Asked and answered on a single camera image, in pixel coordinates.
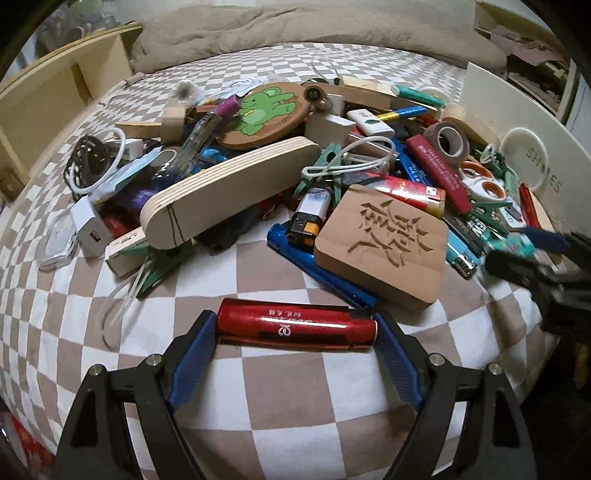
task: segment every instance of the black cable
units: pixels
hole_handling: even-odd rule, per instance
[[[81,189],[95,184],[109,170],[114,158],[106,145],[91,135],[81,137],[70,155],[64,169],[63,178],[70,191],[72,187],[67,180],[68,173],[73,167],[74,184]],[[80,200],[81,195],[72,191],[74,202]]]

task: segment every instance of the engraved wooden block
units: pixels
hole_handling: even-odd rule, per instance
[[[447,225],[377,190],[351,185],[320,231],[316,263],[388,300],[433,303]]]

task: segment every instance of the wall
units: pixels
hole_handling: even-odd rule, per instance
[[[118,20],[144,20],[189,5],[350,5],[383,8],[400,14],[414,15],[427,23],[458,30],[472,29],[475,0],[117,0]]]
[[[582,77],[566,128],[591,153],[591,89]]]

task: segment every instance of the red lip balm tube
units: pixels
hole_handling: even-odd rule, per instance
[[[217,314],[217,335],[228,342],[280,348],[366,349],[378,324],[355,319],[347,307],[224,299]]]

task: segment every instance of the white charger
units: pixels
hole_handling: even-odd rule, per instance
[[[113,236],[96,213],[90,199],[82,197],[70,209],[70,215],[76,227],[77,238],[82,253],[86,258],[100,257],[105,248],[113,241]]]

